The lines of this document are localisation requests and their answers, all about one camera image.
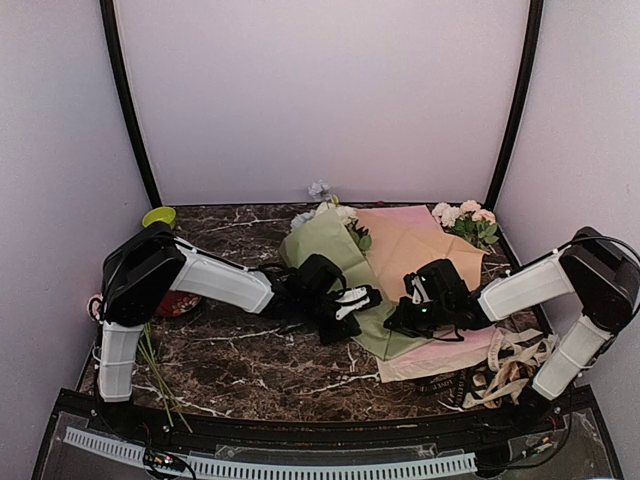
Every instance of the green wrapping paper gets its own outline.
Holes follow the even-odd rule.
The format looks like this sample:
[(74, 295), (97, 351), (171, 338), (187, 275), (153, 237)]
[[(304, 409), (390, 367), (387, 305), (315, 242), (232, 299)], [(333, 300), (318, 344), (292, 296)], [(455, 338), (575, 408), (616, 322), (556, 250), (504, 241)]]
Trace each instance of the green wrapping paper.
[[(294, 230), (280, 246), (280, 255), (290, 267), (299, 267), (313, 253), (324, 255), (339, 266), (348, 287), (366, 284), (380, 289), (367, 260), (333, 210), (316, 216)], [(362, 334), (354, 337), (354, 340), (383, 361), (433, 341), (410, 338), (384, 328), (384, 321), (391, 316), (395, 307), (394, 303), (384, 298), (378, 307), (355, 313)]]

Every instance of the black metal frame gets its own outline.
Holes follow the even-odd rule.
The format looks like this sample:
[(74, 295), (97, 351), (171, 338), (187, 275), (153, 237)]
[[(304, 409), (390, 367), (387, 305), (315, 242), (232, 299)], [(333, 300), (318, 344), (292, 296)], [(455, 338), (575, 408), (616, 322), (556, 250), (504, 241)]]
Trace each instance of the black metal frame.
[[(557, 400), (557, 404), (565, 412), (586, 408), (593, 411), (611, 470), (615, 478), (622, 478), (618, 458), (591, 387), (578, 387), (571, 398), (564, 394)], [(110, 433), (100, 417), (95, 415), (95, 408), (95, 399), (89, 395), (65, 389), (60, 391), (42, 441), (32, 480), (39, 480), (37, 475), (44, 467), (48, 445), (60, 412), (85, 417), (89, 420), (89, 428)], [(185, 415), (193, 433), (189, 433), (180, 423), (176, 424), (172, 432), (164, 433), (166, 414), (163, 410), (135, 405), (129, 405), (127, 408), (128, 414), (144, 422), (153, 432), (154, 447), (178, 453), (188, 453), (192, 450), (215, 453), (221, 445), (292, 450), (341, 450), (425, 444), (435, 444), (439, 452), (462, 448), (467, 452), (481, 453), (490, 449), (504, 449), (508, 440), (522, 435), (522, 432), (515, 429), (490, 430), (481, 427), (483, 424), (504, 424), (504, 408), (405, 420), (344, 423), (267, 422)], [(530, 433), (540, 433), (551, 428), (551, 424), (544, 420)]]
[(122, 115), (127, 125), (127, 132), (129, 132), (129, 141), (133, 148), (133, 154), (136, 157), (136, 163), (138, 164), (138, 170), (140, 170), (144, 188), (149, 197), (149, 203), (151, 203), (153, 208), (160, 207), (162, 206), (160, 192), (153, 177), (153, 171), (151, 170), (149, 157), (144, 147), (138, 117), (133, 105), (133, 98), (131, 97), (131, 89), (129, 87), (122, 47), (120, 45), (120, 36), (118, 35), (118, 22), (113, 0), (100, 0), (100, 9), (102, 10), (102, 23), (104, 25), (107, 48), (109, 49), (111, 70), (113, 71), (113, 79), (116, 82), (116, 89), (118, 90), (118, 97), (120, 98)]
[[(507, 121), (507, 127), (502, 139), (502, 146), (500, 148), (500, 153), (498, 154), (489, 191), (487, 192), (487, 197), (484, 201), (485, 207), (489, 209), (495, 208), (498, 201), (500, 190), (502, 189), (507, 169), (509, 167), (511, 154), (513, 153), (516, 137), (518, 135), (518, 128), (520, 127), (520, 120), (522, 118), (522, 112), (524, 110), (525, 100), (529, 90), (533, 61), (538, 44), (543, 3), (544, 0), (530, 0), (529, 17), (527, 20), (524, 45), (522, 48), (522, 58), (520, 60), (520, 68), (513, 94), (511, 110), (509, 111), (509, 119)], [(107, 39), (109, 57), (111, 59), (111, 69), (113, 70), (113, 78), (118, 90), (118, 97), (120, 98), (122, 114), (127, 125), (127, 131), (129, 132), (129, 140), (131, 141), (131, 146), (136, 157), (136, 163), (138, 164), (140, 176), (142, 177), (147, 196), (149, 197), (149, 202), (152, 207), (156, 208), (162, 205), (162, 200), (160, 199), (160, 193), (153, 176), (151, 164), (149, 163), (149, 157), (144, 146), (138, 117), (131, 97), (131, 89), (127, 79), (122, 47), (120, 45), (118, 23), (113, 0), (100, 0), (100, 6), (102, 9), (104, 33)]]
[(484, 201), (485, 208), (493, 210), (498, 202), (504, 179), (509, 168), (509, 161), (513, 153), (513, 147), (518, 136), (520, 128), (520, 120), (524, 111), (524, 104), (529, 91), (529, 82), (531, 80), (531, 72), (533, 71), (533, 61), (536, 56), (536, 48), (538, 46), (538, 35), (540, 33), (540, 23), (542, 21), (542, 6), (544, 0), (531, 0), (529, 4), (529, 18), (527, 20), (527, 30), (524, 36), (524, 45), (522, 47), (522, 57), (520, 59), (520, 69), (518, 71), (518, 80), (513, 93), (513, 101), (511, 102), (511, 110), (509, 111), (509, 119), (507, 127), (502, 138), (502, 146), (496, 161), (496, 167), (493, 171), (487, 198)]

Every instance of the yellow cup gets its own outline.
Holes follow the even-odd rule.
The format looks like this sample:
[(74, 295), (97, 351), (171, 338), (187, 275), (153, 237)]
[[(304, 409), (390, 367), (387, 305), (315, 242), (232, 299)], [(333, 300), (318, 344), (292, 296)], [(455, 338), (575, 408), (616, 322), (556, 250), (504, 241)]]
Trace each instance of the yellow cup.
[(173, 230), (176, 227), (176, 211), (171, 207), (154, 208), (144, 216), (142, 226), (147, 228), (155, 222), (164, 222)]

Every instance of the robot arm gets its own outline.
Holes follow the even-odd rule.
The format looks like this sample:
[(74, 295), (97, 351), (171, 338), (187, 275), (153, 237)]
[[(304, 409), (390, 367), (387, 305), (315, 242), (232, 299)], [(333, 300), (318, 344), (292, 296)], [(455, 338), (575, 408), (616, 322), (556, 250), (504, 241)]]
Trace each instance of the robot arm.
[(432, 262), (405, 277), (411, 299), (401, 302), (385, 326), (412, 336), (432, 336), (440, 325), (479, 329), (561, 295), (576, 293), (582, 315), (543, 365), (533, 389), (548, 400), (571, 381), (633, 319), (640, 270), (592, 228), (519, 272), (470, 293), (449, 260)]
[[(340, 282), (343, 288), (332, 291)], [(284, 281), (249, 269), (175, 238), (155, 223), (107, 257), (99, 320), (102, 346), (98, 389), (105, 402), (127, 401), (138, 338), (167, 291), (195, 293), (267, 317), (303, 316), (316, 321), (323, 344), (361, 333), (354, 311), (382, 301), (368, 285), (346, 288), (342, 271), (311, 255)]]

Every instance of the white flower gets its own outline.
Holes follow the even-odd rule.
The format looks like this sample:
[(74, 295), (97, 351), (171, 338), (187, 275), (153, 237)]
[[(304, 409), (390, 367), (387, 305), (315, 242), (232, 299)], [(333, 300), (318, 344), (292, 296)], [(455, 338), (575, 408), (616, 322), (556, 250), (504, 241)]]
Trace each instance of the white flower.
[(456, 220), (460, 216), (460, 209), (458, 207), (449, 207), (442, 212), (442, 226), (453, 227), (456, 224)]
[(448, 203), (442, 202), (433, 208), (433, 210), (431, 211), (431, 214), (434, 217), (441, 217), (442, 214), (449, 208), (451, 208), (451, 205), (449, 205)]
[(494, 223), (496, 223), (496, 216), (493, 213), (491, 213), (489, 210), (482, 209), (474, 213), (473, 217), (471, 217), (471, 220), (473, 220), (474, 222), (486, 220), (491, 225), (493, 225)]
[(316, 215), (320, 215), (329, 210), (335, 210), (336, 214), (338, 214), (338, 218), (343, 223), (343, 225), (349, 225), (356, 218), (356, 210), (355, 208), (345, 207), (344, 205), (336, 205), (335, 203), (330, 202), (322, 202), (318, 205), (318, 209), (316, 210)]
[(480, 205), (475, 200), (467, 200), (462, 205), (460, 205), (460, 211), (462, 213), (477, 212), (481, 208), (482, 208), (482, 205)]
[(296, 228), (300, 228), (309, 220), (313, 220), (313, 217), (315, 216), (316, 216), (315, 210), (311, 210), (310, 212), (305, 212), (305, 213), (299, 213), (298, 215), (295, 216), (293, 220), (291, 220), (291, 231), (293, 232)]
[(316, 210), (316, 215), (320, 215), (321, 213), (324, 213), (327, 210), (330, 210), (332, 208), (336, 208), (336, 205), (334, 203), (322, 202), (320, 205), (318, 205), (318, 209)]
[(355, 208), (351, 208), (351, 207), (345, 207), (345, 206), (339, 205), (336, 208), (336, 213), (338, 214), (338, 217), (340, 217), (340, 221), (342, 222), (343, 225), (349, 225), (351, 222), (353, 222), (358, 218), (356, 216)]
[(324, 180), (318, 180), (317, 182), (313, 182), (309, 187), (309, 195), (311, 195), (316, 202), (326, 202), (331, 200), (329, 190), (331, 190), (331, 185)]

